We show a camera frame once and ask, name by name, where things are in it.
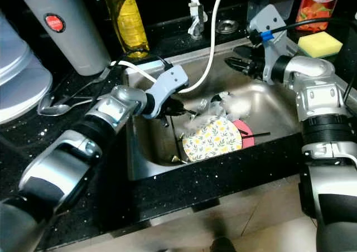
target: sink basin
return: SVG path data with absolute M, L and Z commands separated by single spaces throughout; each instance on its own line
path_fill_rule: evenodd
M 242 120 L 249 125 L 253 134 L 271 133 L 256 137 L 256 144 L 298 132 L 300 128 L 295 107 L 295 95 L 292 91 L 285 89 L 281 84 L 270 86 L 259 80 L 253 80 L 241 72 L 231 69 L 224 62 L 226 57 L 236 56 L 232 52 L 235 46 L 246 43 L 246 40 L 237 40 L 217 46 L 213 66 L 205 82 L 190 93 L 176 94 L 175 98 L 182 101 L 186 109 L 197 110 L 202 99 L 210 101 L 217 93 L 230 92 L 232 98 L 225 104 L 228 113 L 237 115 L 242 108 L 245 108 L 246 104 L 249 104 L 249 115 Z M 189 77 L 190 84 L 194 84 L 205 70 L 208 54 L 209 49 L 203 49 L 167 60 L 173 64 L 182 65 Z M 150 62 L 140 67 L 154 77 L 163 72 L 159 61 Z M 152 85 L 149 80 L 131 69 L 126 70 L 123 82 L 143 90 Z M 130 180 L 151 177 L 192 164 L 171 162 L 172 156 L 187 160 L 180 135 L 184 132 L 184 124 L 189 119 L 189 114 L 167 117 L 169 126 L 164 127 L 158 119 L 147 120 L 142 116 L 130 118 L 127 123 Z

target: red logo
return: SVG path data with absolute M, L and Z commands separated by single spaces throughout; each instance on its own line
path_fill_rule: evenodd
M 62 18 L 56 14 L 48 13 L 45 15 L 45 22 L 49 28 L 57 33 L 61 33 L 65 29 L 65 23 Z

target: yellow sponge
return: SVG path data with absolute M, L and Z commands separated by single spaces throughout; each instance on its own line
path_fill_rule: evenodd
M 328 33 L 320 32 L 300 37 L 298 46 L 307 55 L 318 58 L 339 53 L 342 43 Z

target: plate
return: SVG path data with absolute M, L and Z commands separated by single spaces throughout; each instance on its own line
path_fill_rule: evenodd
M 47 69 L 29 68 L 0 86 L 0 124 L 31 110 L 51 85 L 52 75 Z
M 242 137 L 236 126 L 223 117 L 210 116 L 207 123 L 182 140 L 190 161 L 208 159 L 242 148 Z
M 31 62 L 33 53 L 0 12 L 0 86 L 18 75 Z
M 247 124 L 245 124 L 242 120 L 236 120 L 233 121 L 233 124 L 240 130 L 245 131 L 248 133 L 248 135 L 253 135 L 252 130 L 250 129 L 250 127 L 248 127 Z M 250 137 L 250 138 L 244 138 L 243 139 L 243 149 L 254 146 L 255 142 L 254 142 L 254 137 Z

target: pink plate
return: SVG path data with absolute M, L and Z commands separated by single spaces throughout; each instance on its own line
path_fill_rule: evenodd
M 236 128 L 238 128 L 238 130 L 245 131 L 248 133 L 248 135 L 253 135 L 251 129 L 242 120 L 233 121 L 233 124 L 236 126 Z M 240 132 L 240 134 L 242 135 L 242 137 L 246 136 L 243 132 Z M 254 146 L 254 137 L 243 139 L 242 148 L 244 149 L 250 146 Z

